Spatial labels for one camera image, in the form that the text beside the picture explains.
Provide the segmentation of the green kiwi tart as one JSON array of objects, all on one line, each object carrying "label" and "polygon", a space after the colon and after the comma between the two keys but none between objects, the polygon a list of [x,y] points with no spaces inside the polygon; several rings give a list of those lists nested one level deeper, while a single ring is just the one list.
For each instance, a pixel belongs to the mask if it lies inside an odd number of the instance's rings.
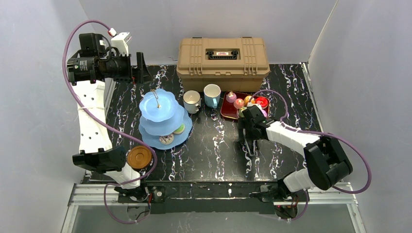
[{"label": "green kiwi tart", "polygon": [[238,117],[239,117],[239,118],[244,118],[244,113],[243,113],[243,111],[246,110],[246,109],[247,109],[247,107],[242,107],[242,108],[240,108],[240,109],[238,110]]}]

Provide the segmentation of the purple frosted donut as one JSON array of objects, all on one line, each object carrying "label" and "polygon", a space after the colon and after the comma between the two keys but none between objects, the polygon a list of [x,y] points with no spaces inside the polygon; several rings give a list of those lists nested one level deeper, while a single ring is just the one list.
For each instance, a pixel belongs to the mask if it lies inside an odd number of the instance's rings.
[{"label": "purple frosted donut", "polygon": [[266,112],[265,110],[261,110],[261,112],[263,113],[263,115],[264,115],[265,118],[268,117],[267,112]]}]

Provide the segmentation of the pink round pastry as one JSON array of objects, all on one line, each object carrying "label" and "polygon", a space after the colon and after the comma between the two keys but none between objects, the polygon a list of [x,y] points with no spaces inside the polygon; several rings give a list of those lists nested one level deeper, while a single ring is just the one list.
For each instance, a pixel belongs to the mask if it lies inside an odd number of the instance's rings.
[{"label": "pink round pastry", "polygon": [[245,103],[244,103],[244,99],[236,99],[234,102],[233,102],[233,106],[236,108],[236,109],[240,109],[240,108],[242,108],[242,107],[244,107],[245,106]]}]

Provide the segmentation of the green frosted donut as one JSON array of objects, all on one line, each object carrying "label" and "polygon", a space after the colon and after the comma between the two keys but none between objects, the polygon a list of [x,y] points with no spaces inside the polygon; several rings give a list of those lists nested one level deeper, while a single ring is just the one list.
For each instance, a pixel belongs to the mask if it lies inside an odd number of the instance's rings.
[{"label": "green frosted donut", "polygon": [[178,129],[176,129],[173,134],[181,134],[185,130],[185,125],[181,124]]}]

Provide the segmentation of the chocolate sprinkle donut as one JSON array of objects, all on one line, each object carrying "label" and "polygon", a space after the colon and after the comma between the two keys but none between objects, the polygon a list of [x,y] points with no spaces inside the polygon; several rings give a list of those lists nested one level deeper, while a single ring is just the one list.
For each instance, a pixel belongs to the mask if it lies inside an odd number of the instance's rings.
[{"label": "chocolate sprinkle donut", "polygon": [[159,137],[159,142],[163,145],[169,145],[173,141],[174,141],[174,134],[173,133],[171,133],[169,135]]}]

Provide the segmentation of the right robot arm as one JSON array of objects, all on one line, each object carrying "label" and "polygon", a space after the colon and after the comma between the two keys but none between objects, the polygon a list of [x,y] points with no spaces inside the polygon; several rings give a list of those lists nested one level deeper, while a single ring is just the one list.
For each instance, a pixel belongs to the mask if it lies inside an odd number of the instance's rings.
[{"label": "right robot arm", "polygon": [[306,168],[282,178],[278,187],[286,193],[317,187],[328,190],[352,173],[353,167],[339,141],[317,133],[301,133],[298,129],[284,126],[282,122],[266,118],[256,106],[242,111],[238,120],[240,136],[245,142],[268,140],[302,155]]}]

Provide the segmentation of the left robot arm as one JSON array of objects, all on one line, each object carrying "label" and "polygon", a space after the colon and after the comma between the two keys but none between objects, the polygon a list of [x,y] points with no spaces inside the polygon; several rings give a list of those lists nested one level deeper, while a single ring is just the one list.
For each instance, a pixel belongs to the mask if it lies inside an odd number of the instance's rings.
[{"label": "left robot arm", "polygon": [[122,32],[110,40],[98,33],[79,35],[81,48],[67,61],[69,86],[72,87],[80,123],[78,154],[72,157],[74,165],[112,178],[122,189],[140,186],[140,174],[126,162],[123,146],[113,147],[104,126],[105,79],[117,82],[143,83],[149,73],[142,53],[137,53],[137,66],[131,65],[129,32]]}]

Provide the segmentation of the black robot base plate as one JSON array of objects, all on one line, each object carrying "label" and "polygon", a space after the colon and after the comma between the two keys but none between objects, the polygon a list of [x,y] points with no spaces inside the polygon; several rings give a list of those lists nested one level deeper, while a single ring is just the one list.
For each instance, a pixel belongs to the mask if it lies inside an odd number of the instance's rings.
[{"label": "black robot base plate", "polygon": [[304,191],[290,192],[277,182],[160,182],[148,181],[154,214],[257,212],[285,209],[297,215],[309,200]]}]

